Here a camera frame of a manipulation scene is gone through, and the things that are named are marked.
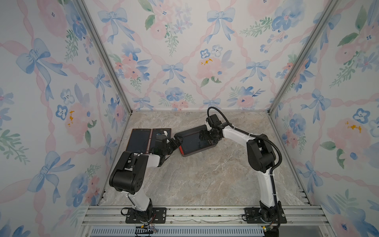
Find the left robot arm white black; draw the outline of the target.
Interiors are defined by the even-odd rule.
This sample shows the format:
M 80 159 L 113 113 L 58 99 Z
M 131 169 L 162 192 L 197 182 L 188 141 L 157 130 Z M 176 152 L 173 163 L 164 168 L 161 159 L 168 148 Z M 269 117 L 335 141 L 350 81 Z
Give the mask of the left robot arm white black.
M 132 202 L 128 215 L 132 220 L 149 222 L 153 218 L 153 203 L 142 190 L 146 169 L 161 167 L 168 157 L 183 143 L 183 138 L 175 135 L 157 135 L 152 153 L 142 154 L 124 151 L 113 169 L 109 185 L 116 191 L 126 193 Z

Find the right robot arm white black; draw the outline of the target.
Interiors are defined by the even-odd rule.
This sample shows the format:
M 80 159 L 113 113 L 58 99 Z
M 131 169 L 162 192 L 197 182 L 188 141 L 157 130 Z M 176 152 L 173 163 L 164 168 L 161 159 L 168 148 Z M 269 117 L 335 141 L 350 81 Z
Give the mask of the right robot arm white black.
M 200 140 L 220 141 L 230 139 L 246 148 L 251 168 L 257 172 L 260 188 L 260 212 L 258 216 L 265 223 L 280 223 L 282 217 L 273 171 L 281 164 L 279 149 L 266 135 L 254 135 L 234 126 L 219 126 L 200 132 Z

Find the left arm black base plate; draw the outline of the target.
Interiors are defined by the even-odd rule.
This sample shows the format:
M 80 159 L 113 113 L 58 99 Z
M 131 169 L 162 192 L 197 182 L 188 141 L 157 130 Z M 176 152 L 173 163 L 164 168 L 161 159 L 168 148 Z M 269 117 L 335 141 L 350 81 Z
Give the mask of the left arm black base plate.
M 125 215 L 126 224 L 165 224 L 167 208 L 153 207 L 146 211 L 137 211 L 133 208 L 128 208 Z

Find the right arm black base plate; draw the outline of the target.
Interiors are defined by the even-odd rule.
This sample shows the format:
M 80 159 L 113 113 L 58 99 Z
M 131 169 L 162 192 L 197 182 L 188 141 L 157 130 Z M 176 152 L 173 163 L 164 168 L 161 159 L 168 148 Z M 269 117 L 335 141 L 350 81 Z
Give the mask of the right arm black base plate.
M 247 207 L 244 209 L 242 220 L 248 224 L 270 225 L 277 224 L 278 221 L 280 224 L 287 224 L 286 215 L 282 207 L 279 208 L 279 212 L 275 207 L 269 210 L 260 207 Z

